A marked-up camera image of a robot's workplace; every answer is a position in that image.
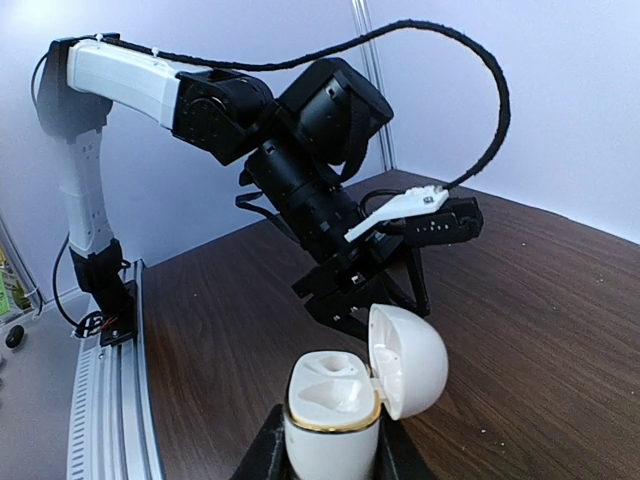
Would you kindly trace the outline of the white earbud charging case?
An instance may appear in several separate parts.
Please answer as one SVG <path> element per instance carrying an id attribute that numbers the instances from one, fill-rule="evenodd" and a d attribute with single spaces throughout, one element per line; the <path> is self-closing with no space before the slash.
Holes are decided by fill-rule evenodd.
<path id="1" fill-rule="evenodd" d="M 368 356 L 311 351 L 298 358 L 284 404 L 286 453 L 296 479 L 371 479 L 382 414 L 408 418 L 430 408 L 449 370 L 443 339 L 400 307 L 374 304 Z"/>

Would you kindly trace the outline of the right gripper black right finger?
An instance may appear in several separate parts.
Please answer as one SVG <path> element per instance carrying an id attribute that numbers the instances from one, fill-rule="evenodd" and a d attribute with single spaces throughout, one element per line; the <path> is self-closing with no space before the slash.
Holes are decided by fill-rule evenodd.
<path id="1" fill-rule="evenodd" d="M 382 422 L 377 450 L 377 478 L 428 480 L 433 478 L 417 447 L 397 422 Z"/>

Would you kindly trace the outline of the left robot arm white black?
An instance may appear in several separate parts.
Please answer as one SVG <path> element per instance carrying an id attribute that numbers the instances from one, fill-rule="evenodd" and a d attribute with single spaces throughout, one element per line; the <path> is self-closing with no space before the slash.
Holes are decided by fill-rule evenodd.
<path id="1" fill-rule="evenodd" d="M 343 185 L 360 169 L 369 140 L 393 116 L 383 95 L 346 61 L 322 58 L 279 96 L 248 68 L 171 61 L 115 34 L 53 41 L 31 80 L 42 130 L 63 143 L 60 167 L 70 255 L 80 289 L 96 310 L 73 325 L 79 338 L 117 345 L 136 336 L 136 291 L 105 212 L 100 147 L 107 118 L 122 105 L 210 153 L 222 165 L 244 163 L 236 205 L 256 211 L 298 243 L 315 267 L 295 285 L 318 323 L 356 338 L 354 311 L 393 303 L 426 316 L 430 303 L 420 255 L 390 223 L 358 231 L 364 205 Z"/>

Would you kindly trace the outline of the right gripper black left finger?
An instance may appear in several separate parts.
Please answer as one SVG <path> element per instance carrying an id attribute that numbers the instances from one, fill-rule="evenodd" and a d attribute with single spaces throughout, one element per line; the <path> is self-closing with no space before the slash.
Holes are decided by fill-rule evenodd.
<path id="1" fill-rule="evenodd" d="M 233 473 L 233 480 L 291 478 L 286 454 L 283 405 L 276 404 Z"/>

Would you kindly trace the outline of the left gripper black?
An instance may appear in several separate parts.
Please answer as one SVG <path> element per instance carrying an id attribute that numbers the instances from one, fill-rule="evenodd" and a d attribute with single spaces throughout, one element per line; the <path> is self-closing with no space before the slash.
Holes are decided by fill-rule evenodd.
<path id="1" fill-rule="evenodd" d="M 359 309 L 384 303 L 422 318 L 431 313 L 419 248 L 381 233 L 353 244 L 340 243 L 328 233 L 304 235 L 301 247 L 316 266 L 297 280 L 292 290 L 317 323 L 366 342 L 367 322 L 354 316 Z M 400 263 L 407 272 L 413 297 L 387 272 Z"/>

